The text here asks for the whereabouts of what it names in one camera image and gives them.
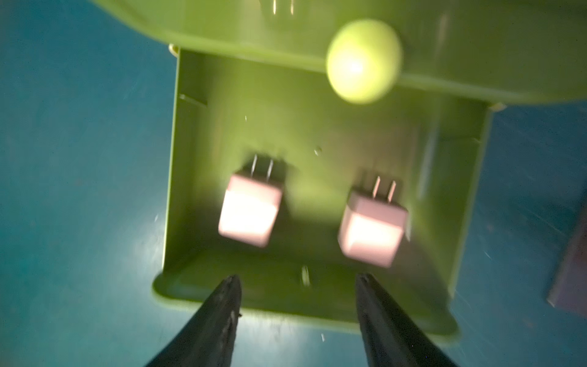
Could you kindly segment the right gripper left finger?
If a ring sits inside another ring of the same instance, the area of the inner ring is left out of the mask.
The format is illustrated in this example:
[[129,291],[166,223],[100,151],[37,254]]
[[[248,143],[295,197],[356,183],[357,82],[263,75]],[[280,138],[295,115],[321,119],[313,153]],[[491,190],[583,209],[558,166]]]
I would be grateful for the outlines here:
[[230,366],[240,318],[239,276],[223,279],[148,366]]

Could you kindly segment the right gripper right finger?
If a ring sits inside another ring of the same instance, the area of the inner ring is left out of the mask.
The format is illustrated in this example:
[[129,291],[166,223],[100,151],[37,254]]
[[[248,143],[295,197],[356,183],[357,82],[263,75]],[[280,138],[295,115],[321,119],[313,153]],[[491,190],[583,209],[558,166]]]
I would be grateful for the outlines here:
[[368,366],[454,366],[368,273],[356,276],[356,310]]

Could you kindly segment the green drawer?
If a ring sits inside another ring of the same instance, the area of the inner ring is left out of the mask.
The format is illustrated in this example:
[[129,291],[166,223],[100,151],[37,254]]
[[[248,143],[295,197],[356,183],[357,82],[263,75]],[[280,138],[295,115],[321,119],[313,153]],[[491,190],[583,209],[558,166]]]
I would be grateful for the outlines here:
[[100,1],[128,27],[187,50],[322,73],[352,21],[391,26],[400,85],[508,104],[586,97],[584,1]]
[[[368,272],[423,332],[455,339],[449,305],[490,127],[484,102],[395,87],[353,105],[322,73],[182,50],[154,292],[200,303],[238,275],[245,308],[355,330],[355,279]],[[283,188],[265,248],[218,233],[234,174]],[[385,199],[391,185],[409,214],[391,267],[345,257],[338,232],[349,195]]]

